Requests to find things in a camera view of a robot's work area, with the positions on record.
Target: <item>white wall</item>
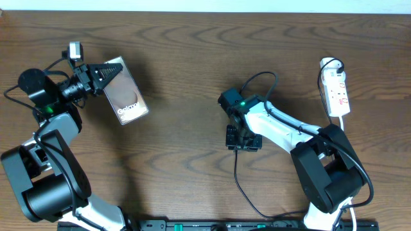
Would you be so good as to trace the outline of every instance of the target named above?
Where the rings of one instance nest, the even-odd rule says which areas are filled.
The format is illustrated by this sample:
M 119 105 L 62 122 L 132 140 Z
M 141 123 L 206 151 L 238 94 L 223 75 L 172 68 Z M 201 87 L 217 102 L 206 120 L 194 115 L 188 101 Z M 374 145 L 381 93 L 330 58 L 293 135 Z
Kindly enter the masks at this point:
M 3 10 L 411 13 L 411 0 L 1 0 Z

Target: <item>wooden table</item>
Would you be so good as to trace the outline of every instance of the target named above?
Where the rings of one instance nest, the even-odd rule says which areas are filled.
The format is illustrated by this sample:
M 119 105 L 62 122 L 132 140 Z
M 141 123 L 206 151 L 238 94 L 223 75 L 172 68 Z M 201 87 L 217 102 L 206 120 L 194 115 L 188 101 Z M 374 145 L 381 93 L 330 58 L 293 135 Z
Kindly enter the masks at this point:
M 272 103 L 326 126 L 319 61 L 339 57 L 351 103 L 346 134 L 376 191 L 369 206 L 356 209 L 357 218 L 376 219 L 381 230 L 409 230 L 410 29 L 405 15 L 3 12 L 0 90 L 15 85 L 24 70 L 60 58 L 69 41 L 82 42 L 89 64 L 121 55 L 150 113 L 120 126 L 105 96 L 88 100 L 71 149 L 93 192 L 136 216 L 259 219 L 234 183 L 228 118 L 217 99 L 257 72 L 275 71 L 280 80 Z M 58 67 L 69 72 L 66 64 Z M 245 95 L 265 94 L 272 82 L 262 76 Z M 20 90 L 11 96 L 29 102 Z M 3 95 L 0 104 L 4 152 L 29 139 L 37 125 L 28 109 Z M 263 142 L 257 153 L 240 153 L 245 192 L 265 214 L 306 208 L 290 156 Z M 55 230 L 56 224 L 25 219 L 0 169 L 0 229 Z M 364 187 L 355 202 L 367 196 Z

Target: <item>power strip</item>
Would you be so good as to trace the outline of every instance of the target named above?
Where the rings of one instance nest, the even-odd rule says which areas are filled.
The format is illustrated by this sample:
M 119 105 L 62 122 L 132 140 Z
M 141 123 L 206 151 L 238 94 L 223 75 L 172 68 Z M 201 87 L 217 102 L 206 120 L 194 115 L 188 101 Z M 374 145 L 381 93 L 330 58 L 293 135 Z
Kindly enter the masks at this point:
M 332 57 L 323 58 L 320 67 L 332 60 Z M 350 112 L 347 88 L 345 87 L 345 71 L 337 73 L 341 62 L 334 60 L 322 70 L 321 81 L 326 93 L 328 114 L 331 117 L 342 117 Z

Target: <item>power plug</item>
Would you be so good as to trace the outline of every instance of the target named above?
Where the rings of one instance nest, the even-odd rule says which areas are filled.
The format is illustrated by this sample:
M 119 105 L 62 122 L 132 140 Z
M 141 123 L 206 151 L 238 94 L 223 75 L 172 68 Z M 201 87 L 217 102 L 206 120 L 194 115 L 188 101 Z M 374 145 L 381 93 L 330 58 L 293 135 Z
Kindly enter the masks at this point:
M 323 58 L 320 67 L 333 58 Z M 331 117 L 342 117 L 350 112 L 347 88 L 345 87 L 345 71 L 343 64 L 334 60 L 322 70 L 321 81 L 326 93 L 328 114 Z

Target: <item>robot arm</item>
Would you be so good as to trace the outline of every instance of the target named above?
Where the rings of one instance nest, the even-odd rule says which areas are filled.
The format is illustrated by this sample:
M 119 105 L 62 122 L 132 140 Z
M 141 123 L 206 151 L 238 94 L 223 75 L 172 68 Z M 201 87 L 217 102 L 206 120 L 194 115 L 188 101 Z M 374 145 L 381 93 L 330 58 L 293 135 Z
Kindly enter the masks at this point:
M 318 133 L 318 129 L 321 128 L 319 126 L 309 125 L 294 119 L 293 117 L 276 109 L 270 102 L 267 102 L 267 106 L 273 113 L 297 127 L 302 127 L 313 133 Z M 298 143 L 307 142 L 312 138 L 312 136 L 301 133 L 295 128 L 292 128 L 287 124 L 280 122 L 278 119 L 273 118 L 271 115 L 268 115 L 264 109 L 264 102 L 259 102 L 250 108 L 250 111 L 244 115 L 244 118 L 247 126 L 250 128 L 250 131 L 270 139 L 288 153 L 290 153 L 290 151 L 293 150 Z
M 82 64 L 83 49 L 71 42 L 62 53 L 74 75 L 54 83 L 46 69 L 29 69 L 19 87 L 36 104 L 39 130 L 22 145 L 1 155 L 6 175 L 24 215 L 31 221 L 69 221 L 87 230 L 137 230 L 121 209 L 92 194 L 90 183 L 69 149 L 80 133 L 82 120 L 75 105 L 88 94 L 97 96 L 123 68 L 121 64 Z M 34 180 L 42 173 L 53 174 Z
M 324 129 L 305 124 L 267 102 L 267 108 L 284 123 L 267 113 L 261 96 L 244 99 L 236 89 L 222 93 L 218 102 L 232 124 L 227 127 L 226 145 L 229 149 L 257 151 L 261 148 L 261 136 L 264 136 L 290 153 L 302 189 L 311 201 L 304 224 L 308 228 L 331 230 L 339 219 L 342 206 L 351 201 L 365 185 L 365 180 L 352 161 L 296 128 L 343 146 L 360 163 L 344 132 L 333 124 Z M 335 160 L 324 167 L 320 159 L 331 154 L 335 154 Z

